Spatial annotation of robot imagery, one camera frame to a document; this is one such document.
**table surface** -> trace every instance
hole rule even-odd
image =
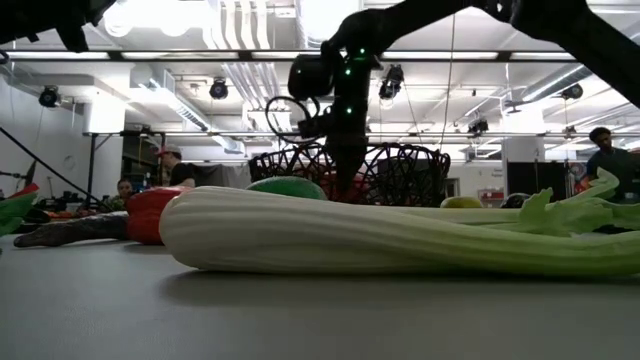
[[[640,356],[635,279],[224,275],[128,242],[0,247],[3,360]]]

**man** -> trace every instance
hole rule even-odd
[[[157,155],[162,158],[162,166],[171,173],[169,186],[196,187],[193,171],[182,163],[182,150],[175,145],[166,145]]]
[[[610,201],[628,202],[637,198],[633,186],[633,179],[639,164],[636,155],[623,149],[614,148],[611,144],[611,131],[607,128],[593,129],[589,134],[589,139],[600,148],[587,162],[589,180],[598,177],[597,171],[601,167],[615,175],[620,181],[616,195]]]

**black woven basket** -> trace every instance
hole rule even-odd
[[[347,192],[337,191],[335,163],[320,144],[254,157],[249,161],[251,180],[298,176],[322,187],[329,200],[353,204],[437,207],[444,200],[449,155],[414,145],[369,146],[367,158],[372,160],[362,164]]]

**dark shirt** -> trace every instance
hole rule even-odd
[[[193,171],[187,164],[179,163],[171,169],[171,180],[169,186],[182,184],[187,179],[193,179]]]
[[[633,179],[638,164],[635,155],[626,150],[614,148],[611,153],[599,150],[587,162],[587,175],[596,178],[599,167],[615,175],[620,181],[615,198],[621,200],[624,199],[625,193],[634,192]]]

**person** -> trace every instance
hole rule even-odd
[[[175,145],[166,145],[157,152],[162,159],[162,166],[171,174],[169,186],[196,187],[193,170],[182,163],[182,150]]]
[[[611,143],[611,131],[604,127],[593,129],[589,133],[589,139],[598,146],[598,150],[587,162],[587,178],[589,181],[598,177],[598,168],[603,168],[615,175],[620,181],[616,194],[609,199],[614,202],[628,202],[638,196],[633,186],[638,169],[637,155],[628,151],[613,147]]]
[[[105,201],[111,211],[125,211],[127,201],[133,196],[133,185],[129,179],[118,181],[118,195],[112,196]]]

